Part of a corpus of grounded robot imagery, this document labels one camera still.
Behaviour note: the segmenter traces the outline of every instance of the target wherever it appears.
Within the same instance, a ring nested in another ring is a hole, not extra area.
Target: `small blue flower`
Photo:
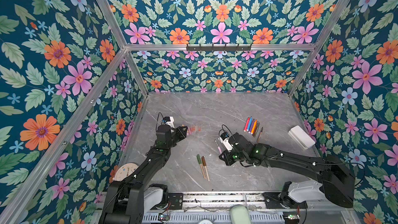
[[[48,106],[42,105],[42,107],[44,108],[44,110],[42,110],[41,113],[46,113],[46,115],[48,115],[49,112],[52,112],[52,110],[50,109],[51,105],[48,105]]]
[[[18,100],[19,98],[21,98],[21,96],[16,96],[15,93],[12,94],[11,96],[8,96],[7,99],[11,100],[11,104],[15,104],[15,102],[19,103],[20,101]]]
[[[73,164],[74,164],[74,162],[72,162],[72,159],[71,159],[69,162],[66,163],[67,169],[72,168],[72,165],[73,165]]]
[[[15,140],[14,146],[10,147],[10,150],[14,150],[14,153],[18,153],[18,150],[23,150],[23,142],[18,143],[18,141]]]
[[[35,36],[36,36],[36,34],[35,34],[35,30],[30,30],[28,27],[25,27],[25,29],[26,29],[26,32],[25,32],[25,34],[29,35],[29,37],[30,37],[30,38],[32,38],[32,37],[35,37]]]
[[[43,29],[43,30],[45,30],[46,28],[48,28],[45,24],[46,24],[46,22],[40,22],[40,21],[37,21],[38,22],[38,24],[39,24],[39,26],[37,26],[39,29]]]
[[[64,218],[69,219],[69,217],[72,215],[72,209],[67,209],[67,214],[64,215]]]
[[[44,91],[46,91],[48,95],[50,95],[50,94],[54,93],[54,91],[53,91],[53,90],[54,90],[54,88],[53,88],[53,87],[51,87],[50,85],[48,85],[48,87],[47,87],[47,88],[44,88]]]
[[[88,47],[86,47],[86,49],[84,50],[84,52],[86,53],[86,55],[90,55],[90,50],[88,49]]]

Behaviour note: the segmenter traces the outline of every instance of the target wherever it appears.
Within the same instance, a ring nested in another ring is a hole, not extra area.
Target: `pink flower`
[[[386,175],[384,176],[384,180],[386,180],[386,182],[384,183],[384,186],[386,186],[387,188],[390,188],[391,193],[395,194],[395,193],[397,193],[397,190],[398,190],[398,183],[396,181],[394,174],[391,174],[390,177],[388,177]]]
[[[372,136],[372,141],[377,144],[379,142],[379,138],[383,139],[383,140],[387,140],[387,135],[385,133],[382,133],[382,131],[387,130],[387,125],[386,124],[381,124],[379,126],[377,119],[372,119],[372,125],[370,125],[369,123],[364,123],[363,126],[370,130],[370,131],[366,131],[365,132],[365,136],[366,137],[370,137]]]
[[[68,157],[69,153],[65,152],[62,153],[62,155],[58,158],[58,162],[54,165],[54,167],[52,167],[49,176],[53,177],[55,175],[55,172],[57,171],[57,167],[58,169],[65,169],[65,163],[62,162],[63,160],[65,160]]]
[[[322,154],[326,154],[326,150],[328,148],[324,144],[321,144],[321,147],[319,149],[322,151]]]
[[[172,59],[174,60],[176,57],[180,57],[180,54],[178,53],[178,50],[172,50],[172,51],[168,51],[166,56],[172,57]]]
[[[254,58],[254,54],[257,53],[256,50],[251,50],[251,51],[244,51],[242,54],[242,57],[246,58],[246,61],[249,60],[250,58]]]
[[[319,54],[316,55],[316,58],[314,60],[314,68],[316,68],[316,70],[319,70],[320,67],[324,64],[324,62],[322,61],[323,57],[324,55],[321,56]]]
[[[351,120],[348,120],[348,124],[344,124],[345,127],[347,127],[346,132],[350,133],[351,135],[355,135],[355,131],[358,131],[359,128],[356,127],[357,122],[351,122]]]
[[[278,58],[275,58],[275,59],[273,59],[273,60],[271,60],[271,61],[269,62],[269,64],[271,65],[271,67],[278,66],[278,63],[280,63],[280,61],[278,61]]]
[[[390,166],[394,166],[394,165],[396,165],[397,162],[398,162],[398,146],[397,146],[396,144],[393,145],[393,146],[392,146],[392,150],[393,150],[394,152],[392,152],[392,151],[390,151],[390,150],[385,150],[385,151],[384,151],[384,153],[385,153],[387,156],[392,157],[392,158],[390,158],[390,159],[387,161],[387,164],[390,165]]]
[[[292,37],[294,34],[297,34],[297,29],[298,27],[295,27],[293,25],[290,29],[287,30],[287,35]]]
[[[261,53],[260,56],[261,57],[264,56],[264,58],[266,58],[266,59],[268,59],[269,56],[273,56],[274,55],[273,51],[271,51],[271,50],[262,50],[261,52],[262,53]]]
[[[351,65],[354,65],[354,69],[356,69],[357,67],[358,68],[361,68],[362,67],[362,63],[364,62],[365,60],[364,59],[362,59],[362,56],[358,56],[358,57],[354,57],[354,61],[353,62],[351,62]]]
[[[185,58],[186,59],[191,59],[192,61],[195,60],[195,57],[199,56],[199,54],[197,54],[196,51],[186,51],[186,50],[184,50],[184,53],[186,53]]]
[[[58,185],[52,186],[52,191],[54,191],[54,194],[52,195],[52,199],[54,200],[55,198],[60,198],[64,197],[64,192],[69,191],[69,186],[67,186],[69,183],[69,179],[66,179],[64,182],[64,179],[61,178],[59,179]]]
[[[207,64],[208,62],[205,62],[205,59],[202,59],[202,61],[198,61],[198,67],[200,67],[200,68],[204,68],[204,67],[207,67]]]
[[[314,22],[311,22],[309,25],[307,25],[307,28],[304,29],[303,26],[300,26],[297,30],[299,33],[298,35],[295,35],[292,40],[297,41],[297,43],[303,43],[304,41],[306,43],[310,43],[312,41],[312,35],[315,35],[318,33],[319,29],[312,29],[314,27]]]
[[[242,63],[242,61],[238,61],[236,59],[235,62],[232,62],[232,67],[234,67],[234,68],[242,67],[241,63]]]
[[[196,30],[202,30],[202,31],[203,31],[203,28],[206,27],[205,22],[204,21],[201,22],[200,20],[198,20],[198,22],[195,23],[195,26],[196,26]]]
[[[325,95],[326,97],[329,96],[331,94],[330,92],[331,87],[329,87],[328,85],[326,85],[324,88],[322,88],[322,95]]]
[[[165,68],[168,68],[170,66],[169,60],[165,60],[165,59],[163,59],[161,64],[162,64],[162,67],[165,67]]]
[[[229,41],[229,37],[227,37],[227,36],[232,33],[232,29],[225,29],[225,23],[224,22],[220,22],[218,24],[218,30],[212,29],[212,30],[210,30],[210,32],[213,35],[215,35],[215,37],[213,37],[213,40],[211,42],[220,41],[220,44],[222,43],[222,41],[230,42]]]
[[[77,138],[81,138],[81,137],[82,137],[82,134],[81,134],[80,132],[78,132],[78,131],[80,131],[80,130],[82,129],[82,127],[83,127],[83,125],[81,124],[81,125],[79,126],[79,128],[77,128],[75,134],[74,134],[73,137],[69,140],[69,143],[73,144],[74,141],[75,141],[75,137],[77,137]]]
[[[61,85],[55,85],[55,87],[58,89],[57,90],[57,95],[62,95],[63,98],[67,97],[67,94],[70,94],[70,91],[68,90],[70,88],[70,85],[65,85],[64,81],[61,81]]]
[[[137,30],[137,26],[135,26],[135,24],[133,24],[132,22],[130,23],[130,28],[129,29],[125,29],[125,33],[130,37],[130,42],[131,43],[136,43],[138,41],[139,44],[144,44],[144,41],[150,41],[150,38],[148,36],[145,36],[145,28],[144,27],[140,27]]]
[[[242,31],[242,30],[247,30],[248,26],[249,26],[249,24],[248,24],[247,20],[245,20],[245,21],[240,22],[240,25],[238,25],[238,28],[240,28],[240,31]]]
[[[93,133],[97,132],[98,125],[96,124],[95,121],[93,122],[88,122],[88,128],[86,129],[86,132],[90,132],[90,136],[93,135]]]
[[[152,27],[145,27],[145,34],[149,34],[149,37],[156,37],[156,30],[153,30]]]
[[[83,60],[81,62],[84,64],[84,68],[91,69],[91,66],[94,64],[91,62],[91,57],[83,56]]]
[[[322,74],[325,75],[325,76],[324,76],[324,80],[328,79],[329,81],[331,81],[332,75],[335,75],[335,74],[336,74],[336,72],[333,71],[333,69],[334,69],[334,65],[332,65],[332,66],[330,66],[330,67],[329,67],[329,65],[326,65],[326,70],[324,70],[324,71],[322,72]]]
[[[82,88],[84,93],[88,93],[91,89],[91,83],[87,80],[91,79],[93,74],[90,71],[84,72],[84,65],[82,62],[77,63],[77,70],[71,65],[68,65],[68,70],[73,76],[67,75],[63,81],[69,85],[74,84],[72,88],[73,95],[78,95],[80,93],[80,88]]]
[[[378,72],[380,72],[382,65],[381,64],[377,64],[375,66],[373,66],[370,70],[369,70],[369,62],[363,62],[362,63],[362,72],[356,70],[354,72],[352,72],[352,76],[357,80],[356,82],[354,82],[354,85],[352,86],[353,88],[357,89],[360,88],[363,84],[362,87],[362,91],[365,94],[368,94],[371,91],[371,84],[378,86],[381,85],[383,83],[383,81],[381,80],[380,77],[374,76],[375,74],[377,74]]]

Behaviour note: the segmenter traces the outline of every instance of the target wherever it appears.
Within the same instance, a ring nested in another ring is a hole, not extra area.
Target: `green leaf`
[[[3,42],[1,51],[4,52],[10,62],[14,62],[19,68],[22,68],[25,58],[23,57],[23,52],[20,50],[18,45],[11,42]]]

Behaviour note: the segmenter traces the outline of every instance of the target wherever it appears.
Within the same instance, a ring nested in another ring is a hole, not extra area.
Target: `orange flower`
[[[142,102],[139,102],[139,103],[138,103],[137,112],[140,112],[140,111],[141,111],[141,107],[142,107]]]
[[[46,45],[44,50],[46,51],[44,57],[50,60],[49,63],[54,67],[63,68],[64,65],[69,64],[68,61],[72,60],[69,48],[65,47],[65,44],[61,41],[59,43],[55,40],[51,41],[51,46]]]
[[[377,50],[378,55],[376,60],[380,60],[381,64],[391,64],[394,63],[395,59],[398,59],[398,40],[393,40],[392,42],[387,41],[383,43],[383,47],[379,47]]]
[[[229,10],[227,9],[226,5],[220,5],[216,10],[216,18],[220,20],[220,22],[224,22],[228,19]]]
[[[119,119],[119,121],[116,124],[116,133],[118,135],[122,135],[124,132],[124,128],[126,127],[126,122],[124,121],[124,119]]]
[[[109,183],[113,182],[113,178],[115,177],[115,174],[116,174],[118,169],[119,169],[119,166],[117,166],[117,165],[115,165],[113,167],[113,170],[111,171],[111,176],[109,177]]]
[[[28,119],[24,124],[28,130],[23,130],[20,133],[21,141],[28,141],[25,144],[29,150],[36,149],[39,146],[39,151],[45,150],[52,144],[54,139],[57,137],[55,133],[59,133],[59,124],[55,124],[57,120],[50,116],[47,119],[47,115],[38,114],[36,115],[36,121],[32,118]]]
[[[173,44],[188,44],[189,36],[186,30],[176,28],[176,30],[172,30],[170,34],[170,41],[173,41]]]
[[[124,14],[125,19],[128,19],[130,22],[138,21],[140,15],[138,15],[137,9],[135,7],[131,7],[131,5],[123,5],[122,8],[122,14]]]
[[[321,17],[321,14],[324,12],[324,5],[321,4],[316,4],[314,7],[311,7],[307,14],[305,15],[307,17],[307,21],[314,22],[316,19]]]
[[[263,30],[257,30],[256,35],[253,36],[254,44],[268,44],[273,36],[272,30],[268,30],[268,28],[263,28]]]
[[[211,12],[211,6],[210,5],[205,7],[205,12]]]
[[[343,43],[340,40],[335,40],[328,46],[328,50],[326,51],[326,60],[328,62],[335,62],[336,60],[340,59],[341,54],[340,52],[343,52],[343,46],[341,46]]]
[[[314,123],[314,127],[318,132],[321,132],[325,129],[325,123],[322,119],[317,118]]]
[[[381,220],[376,219],[375,215],[372,213],[365,213],[365,217],[363,217],[363,221],[366,224],[381,224]]]
[[[102,40],[99,50],[102,52],[102,58],[107,62],[111,62],[115,56],[113,45],[108,40]]]
[[[240,5],[236,5],[234,8],[235,12],[241,12],[242,11],[242,7]]]
[[[214,86],[218,88],[222,87],[222,84],[223,84],[222,80],[216,80],[216,82],[214,82]]]
[[[287,84],[287,81],[285,79],[279,80],[276,82],[276,87],[285,87]]]
[[[79,207],[79,211],[82,212],[86,209],[87,202],[83,202],[82,205]]]
[[[151,83],[152,87],[154,87],[154,88],[162,87],[162,83],[160,83],[160,81],[158,81],[158,80],[152,80],[150,83]]]

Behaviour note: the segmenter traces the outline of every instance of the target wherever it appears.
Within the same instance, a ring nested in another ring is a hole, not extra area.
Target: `light blue flower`
[[[16,96],[15,93],[12,94],[11,96],[8,96],[7,99],[11,100],[11,104],[15,104],[15,102],[19,103],[20,101],[18,100],[19,98],[21,98],[21,96]]]
[[[48,106],[42,105],[42,107],[44,108],[44,110],[42,110],[41,113],[46,113],[46,115],[48,115],[49,112],[52,112],[52,110],[50,109],[51,105],[48,105]]]
[[[15,140],[14,144],[14,146],[10,147],[10,150],[14,150],[14,153],[18,153],[18,150],[23,150],[23,142],[18,143],[18,141]]]
[[[54,93],[54,88],[51,87],[50,85],[48,85],[47,88],[44,88],[44,91],[46,91],[47,94],[50,95],[50,94]]]
[[[32,37],[35,37],[35,36],[36,36],[36,34],[35,34],[35,30],[30,30],[28,27],[25,27],[25,29],[26,29],[26,32],[25,32],[25,34],[29,35],[29,37],[30,37],[30,38],[32,38]]]

